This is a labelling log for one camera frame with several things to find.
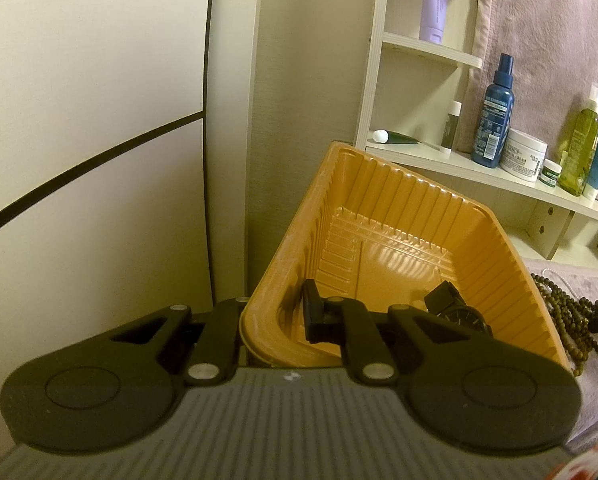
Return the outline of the white cream jar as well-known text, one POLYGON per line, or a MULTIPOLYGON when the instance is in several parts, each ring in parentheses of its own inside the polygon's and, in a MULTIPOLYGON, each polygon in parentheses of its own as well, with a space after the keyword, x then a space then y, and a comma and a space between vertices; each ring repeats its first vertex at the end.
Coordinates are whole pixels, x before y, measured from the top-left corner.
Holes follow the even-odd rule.
POLYGON ((500 168, 521 180, 535 182, 546 152, 547 144, 544 141, 510 128, 500 155, 500 168))

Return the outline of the green oil spray bottle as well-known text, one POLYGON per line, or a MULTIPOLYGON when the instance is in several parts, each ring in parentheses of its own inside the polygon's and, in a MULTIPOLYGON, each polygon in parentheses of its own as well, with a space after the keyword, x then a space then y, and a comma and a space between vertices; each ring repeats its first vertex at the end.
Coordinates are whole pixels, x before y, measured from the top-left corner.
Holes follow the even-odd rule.
POLYGON ((598 141, 598 84, 591 84, 583 110, 576 116, 558 184, 574 196, 581 196, 598 141))

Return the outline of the small green-label jar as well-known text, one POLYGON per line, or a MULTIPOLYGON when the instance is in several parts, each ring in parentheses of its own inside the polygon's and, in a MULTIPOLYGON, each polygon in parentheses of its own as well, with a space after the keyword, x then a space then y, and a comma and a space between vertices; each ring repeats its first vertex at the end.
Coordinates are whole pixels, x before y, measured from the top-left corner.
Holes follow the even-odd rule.
POLYGON ((551 188, 556 188, 562 168, 556 162, 545 159, 538 180, 551 188))

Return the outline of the white shelf unit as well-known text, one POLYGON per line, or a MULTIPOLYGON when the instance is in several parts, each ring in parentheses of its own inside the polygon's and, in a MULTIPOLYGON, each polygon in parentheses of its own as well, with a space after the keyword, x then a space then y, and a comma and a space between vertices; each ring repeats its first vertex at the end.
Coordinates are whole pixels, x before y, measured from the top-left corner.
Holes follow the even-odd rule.
POLYGON ((419 36, 424 0, 374 0, 354 145, 485 206, 523 257, 598 269, 598 202, 470 157, 491 84, 479 18, 490 0, 447 0, 440 42, 419 36))

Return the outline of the blue spray bottle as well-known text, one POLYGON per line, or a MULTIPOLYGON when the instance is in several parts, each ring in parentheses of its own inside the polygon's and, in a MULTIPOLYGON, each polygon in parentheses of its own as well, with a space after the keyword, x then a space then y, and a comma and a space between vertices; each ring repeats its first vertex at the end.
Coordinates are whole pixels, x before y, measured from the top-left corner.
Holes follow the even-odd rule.
POLYGON ((493 82, 484 92, 471 152, 471 159, 481 166, 495 168, 500 162, 515 103, 513 68, 512 55, 502 53, 493 82))

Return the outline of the small dark vial white cap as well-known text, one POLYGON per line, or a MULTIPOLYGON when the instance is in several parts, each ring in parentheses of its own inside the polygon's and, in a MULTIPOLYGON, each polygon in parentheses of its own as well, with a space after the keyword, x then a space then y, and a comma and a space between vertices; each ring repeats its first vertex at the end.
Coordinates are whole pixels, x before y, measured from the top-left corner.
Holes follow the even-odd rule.
POLYGON ((445 119, 441 140, 441 150, 444 151, 444 153, 450 153, 452 151, 461 110, 462 103, 458 101, 453 101, 448 108, 448 115, 447 119, 445 119))

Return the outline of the dark green tube white cap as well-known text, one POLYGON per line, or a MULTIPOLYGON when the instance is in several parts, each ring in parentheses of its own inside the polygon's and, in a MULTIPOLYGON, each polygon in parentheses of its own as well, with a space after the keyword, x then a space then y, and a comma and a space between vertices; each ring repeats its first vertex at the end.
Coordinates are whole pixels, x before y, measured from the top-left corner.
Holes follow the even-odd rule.
POLYGON ((406 134, 386 130, 377 129, 372 133, 372 140, 378 144, 417 144, 418 140, 406 134))

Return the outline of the pink towel cloth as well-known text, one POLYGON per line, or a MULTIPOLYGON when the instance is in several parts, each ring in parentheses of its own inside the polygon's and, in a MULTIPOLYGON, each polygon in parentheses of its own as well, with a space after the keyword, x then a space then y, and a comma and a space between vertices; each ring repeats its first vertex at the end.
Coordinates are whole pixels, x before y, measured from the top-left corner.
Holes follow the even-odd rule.
POLYGON ((598 84, 598 0, 478 0, 472 50, 483 65, 469 75, 456 148, 471 152, 485 88, 507 53, 515 60, 512 126, 546 142, 559 162, 598 84))

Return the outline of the black wristwatch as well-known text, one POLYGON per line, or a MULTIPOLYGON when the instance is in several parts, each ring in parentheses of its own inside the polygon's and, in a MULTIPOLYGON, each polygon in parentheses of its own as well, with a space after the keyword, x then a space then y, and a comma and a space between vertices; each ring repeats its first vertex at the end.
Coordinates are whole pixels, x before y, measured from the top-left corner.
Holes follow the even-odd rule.
POLYGON ((493 336, 492 328, 485 322, 483 315, 468 306, 453 283, 443 281, 424 298, 426 309, 438 318, 470 328, 479 333, 493 336))

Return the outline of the lavender tube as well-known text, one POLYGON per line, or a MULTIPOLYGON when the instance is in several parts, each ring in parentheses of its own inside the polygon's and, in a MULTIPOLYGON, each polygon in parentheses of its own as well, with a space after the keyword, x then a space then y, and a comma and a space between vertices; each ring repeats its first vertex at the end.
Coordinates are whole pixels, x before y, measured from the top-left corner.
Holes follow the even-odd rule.
POLYGON ((421 24, 419 38, 442 44, 448 0, 423 0, 421 3, 421 24))

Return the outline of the orange plastic tray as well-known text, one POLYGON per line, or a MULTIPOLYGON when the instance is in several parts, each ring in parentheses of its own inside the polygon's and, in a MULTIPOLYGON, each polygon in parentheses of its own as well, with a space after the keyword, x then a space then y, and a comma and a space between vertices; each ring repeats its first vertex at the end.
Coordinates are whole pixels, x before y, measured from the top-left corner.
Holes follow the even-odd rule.
POLYGON ((567 361, 529 271, 489 208, 347 144, 329 147, 241 314, 241 339, 259 363, 340 363, 336 346, 305 336, 305 280, 324 297, 360 300, 375 312, 421 307, 450 282, 498 340, 567 361))

